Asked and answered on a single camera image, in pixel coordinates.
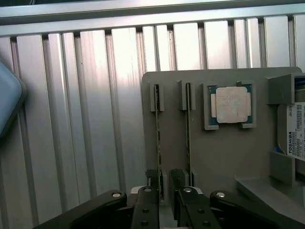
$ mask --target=screw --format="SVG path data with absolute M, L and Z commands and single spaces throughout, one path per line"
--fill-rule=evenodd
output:
M 223 192 L 217 192 L 216 195 L 220 198 L 224 198 L 225 194 Z
M 183 189 L 184 192 L 191 192 L 192 190 L 189 187 Z
M 205 221 L 205 222 L 203 222 L 203 225 L 206 226 L 206 227 L 210 227 L 211 223 L 209 221 Z
M 113 197 L 120 197 L 121 196 L 121 194 L 120 193 L 113 193 L 113 195 L 112 195 Z
M 147 226 L 147 225 L 148 225 L 148 222 L 147 222 L 147 221 L 142 221 L 142 222 L 141 222 L 141 225 L 142 225 L 142 226 Z

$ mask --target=silver metal surface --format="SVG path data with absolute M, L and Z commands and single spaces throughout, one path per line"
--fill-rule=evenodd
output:
M 171 69 L 169 34 L 166 25 L 157 25 L 156 30 L 156 44 L 159 57 L 160 71 L 169 71 Z
M 157 13 L 148 15 L 109 17 L 72 21 L 54 21 L 0 26 L 0 36 L 37 34 L 61 31 L 82 31 L 116 27 L 145 26 L 179 22 L 229 20 L 305 13 L 304 4 L 261 6 L 236 9 Z
M 31 191 L 35 191 L 38 222 L 43 223 L 62 213 L 45 56 L 39 35 L 18 37 L 17 45 L 20 77 L 29 92 L 24 105 L 34 183 Z
M 112 30 L 126 190 L 145 184 L 144 131 L 135 28 Z
M 184 192 L 191 192 L 191 191 L 192 191 L 192 189 L 191 189 L 191 188 L 189 188 L 189 187 L 185 187 L 185 188 L 183 189 L 183 191 L 184 191 Z
M 227 21 L 204 23 L 207 68 L 232 68 L 229 28 Z
M 91 197 L 94 197 L 120 188 L 104 31 L 81 32 L 81 58 L 85 90 L 81 94 L 85 103 L 81 106 L 87 112 L 83 126 Z
M 113 193 L 113 195 L 112 195 L 113 197 L 120 197 L 121 196 L 121 194 L 120 193 Z
M 223 192 L 217 192 L 216 195 L 220 198 L 224 198 L 225 194 Z
M 17 16 L 32 16 L 32 15 L 49 15 L 84 11 L 99 11 L 99 10 L 119 10 L 128 8 L 142 8 L 153 6 L 170 6 L 180 4 L 198 4 L 211 3 L 216 0 L 166 0 L 166 1 L 91 1 L 91 2 L 71 2 L 52 5 L 34 5 L 34 6 L 19 6 L 19 7 L 2 7 L 0 9 L 0 17 L 17 17 Z
M 197 23 L 173 26 L 177 70 L 201 69 Z
M 296 65 L 305 71 L 305 15 L 294 16 Z
M 261 48 L 257 18 L 250 18 L 246 20 L 246 33 L 248 67 L 259 68 L 261 67 Z
M 205 1 L 180 0 L 194 2 Z M 59 21 L 66 13 L 136 6 L 120 3 L 0 9 L 0 59 L 28 89 L 24 109 L 0 140 L 0 228 L 30 229 L 103 191 L 145 184 L 145 72 L 267 64 L 305 71 L 305 16 L 299 15 L 305 4 L 219 10 L 194 4 L 188 12 Z M 4 25 L 26 15 L 45 21 L 44 13 L 58 21 Z
M 73 33 L 62 35 L 66 84 L 68 91 L 73 152 L 75 159 L 78 195 L 80 204 L 90 199 L 90 188 L 86 162 L 84 133 L 81 118 L 79 82 L 76 66 L 75 43 Z
M 0 60 L 18 75 L 16 62 L 13 59 L 15 51 L 15 45 L 10 38 L 0 39 Z M 3 216 L 2 223 L 0 219 L 0 228 L 2 225 L 3 228 L 33 227 L 22 121 L 24 116 L 23 112 L 20 112 L 8 135 L 0 140 L 0 216 Z
M 54 113 L 51 113 L 51 122 L 56 152 L 55 157 L 57 159 L 56 165 L 60 174 L 62 174 L 60 188 L 65 199 L 63 210 L 67 211 L 79 205 L 80 201 L 74 162 L 68 92 L 65 86 L 67 84 L 62 38 L 60 34 L 49 35 L 47 54 L 48 59 L 51 59 L 48 62 L 51 94 L 49 101 L 51 106 L 53 106 L 52 110 L 54 110 Z
M 143 27 L 143 43 L 145 56 L 145 69 L 143 73 L 155 72 L 158 70 L 155 31 L 153 26 Z
M 286 16 L 265 18 L 264 35 L 267 67 L 290 66 L 288 18 Z
M 247 68 L 246 28 L 244 20 L 234 21 L 237 68 Z

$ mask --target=corrugated metal wall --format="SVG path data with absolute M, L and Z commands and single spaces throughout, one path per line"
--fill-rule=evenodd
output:
M 0 229 L 145 183 L 148 71 L 299 66 L 305 15 L 0 38 L 28 96 L 0 142 Z

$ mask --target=gray bracket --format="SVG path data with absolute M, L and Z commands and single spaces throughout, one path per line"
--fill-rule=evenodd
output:
M 195 98 L 195 85 L 194 83 L 181 80 L 178 82 L 179 85 L 179 97 L 180 97 L 180 105 L 179 110 L 186 111 L 187 110 L 187 103 L 186 103 L 186 85 L 190 85 L 190 97 L 191 97 L 191 110 L 196 110 L 196 98 Z
M 295 159 L 286 154 L 269 152 L 270 175 L 283 183 L 295 183 Z
M 256 128 L 256 86 L 255 82 L 253 80 L 243 80 L 243 81 L 237 81 L 236 86 L 242 87 L 242 86 L 250 86 L 251 87 L 251 123 L 241 123 L 241 127 L 243 129 L 246 128 Z
M 213 125 L 210 123 L 210 119 L 212 117 L 210 87 L 217 87 L 217 83 L 205 82 L 201 85 L 202 85 L 202 99 L 203 99 L 203 115 L 202 115 L 203 129 L 218 130 L 219 125 Z
M 304 79 L 304 73 L 292 73 L 268 79 L 269 105 L 294 104 L 295 80 Z
M 154 87 L 159 86 L 159 111 L 164 111 L 164 91 L 163 91 L 163 85 L 158 82 L 150 82 L 149 88 L 150 88 L 150 99 L 151 99 L 151 112 L 155 112 L 154 108 Z
M 305 209 L 273 188 L 269 182 L 253 178 L 237 178 L 237 188 L 254 202 L 271 207 L 281 215 L 305 223 Z

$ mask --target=white sticker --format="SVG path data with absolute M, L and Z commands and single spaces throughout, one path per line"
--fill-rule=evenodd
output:
M 305 102 L 287 106 L 287 154 L 305 161 Z

